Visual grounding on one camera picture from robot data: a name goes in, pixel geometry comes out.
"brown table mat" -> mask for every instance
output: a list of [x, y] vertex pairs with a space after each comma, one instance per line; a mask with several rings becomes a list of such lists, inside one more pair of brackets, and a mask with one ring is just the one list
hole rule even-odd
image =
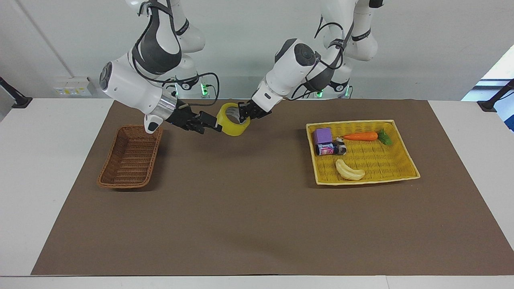
[[[116, 130], [142, 118], [113, 104], [33, 275], [514, 275], [427, 101], [282, 102], [237, 138], [164, 124], [148, 186], [99, 188]], [[359, 119], [394, 119], [421, 178], [316, 185], [305, 124]]]

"green light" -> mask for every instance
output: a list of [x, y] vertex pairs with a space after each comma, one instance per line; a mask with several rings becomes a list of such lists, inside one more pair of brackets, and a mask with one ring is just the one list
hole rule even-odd
[[207, 87], [203, 83], [201, 84], [201, 93], [203, 95], [209, 94], [209, 90], [207, 89]]

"brown wicker basket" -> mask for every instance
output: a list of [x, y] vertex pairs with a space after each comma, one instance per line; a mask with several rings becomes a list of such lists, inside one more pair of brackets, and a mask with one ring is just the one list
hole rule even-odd
[[142, 125], [118, 129], [98, 185], [111, 189], [141, 188], [148, 184], [154, 169], [162, 128], [147, 134]]

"white table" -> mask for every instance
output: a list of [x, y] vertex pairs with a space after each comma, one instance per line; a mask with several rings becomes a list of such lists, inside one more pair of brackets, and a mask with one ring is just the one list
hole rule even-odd
[[[514, 276], [29, 277], [112, 104], [34, 99], [0, 122], [0, 288], [514, 288]], [[474, 102], [430, 102], [514, 247], [514, 134]]]

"yellow wicker basket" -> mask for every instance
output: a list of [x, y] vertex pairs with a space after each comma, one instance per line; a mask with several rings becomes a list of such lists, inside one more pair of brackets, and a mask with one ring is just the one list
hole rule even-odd
[[[414, 162], [405, 148], [405, 144], [401, 139], [394, 120], [309, 123], [306, 125], [306, 128], [310, 154], [313, 159], [314, 175], [318, 185], [376, 184], [420, 177]], [[387, 133], [393, 141], [393, 144], [386, 146], [379, 140], [345, 140], [347, 153], [344, 156], [318, 156], [314, 151], [313, 132], [321, 128], [330, 128], [333, 139], [352, 133], [379, 132], [384, 129], [385, 133]], [[344, 162], [353, 169], [365, 170], [366, 176], [357, 181], [343, 179], [336, 169], [336, 160], [338, 159], [343, 159]]]

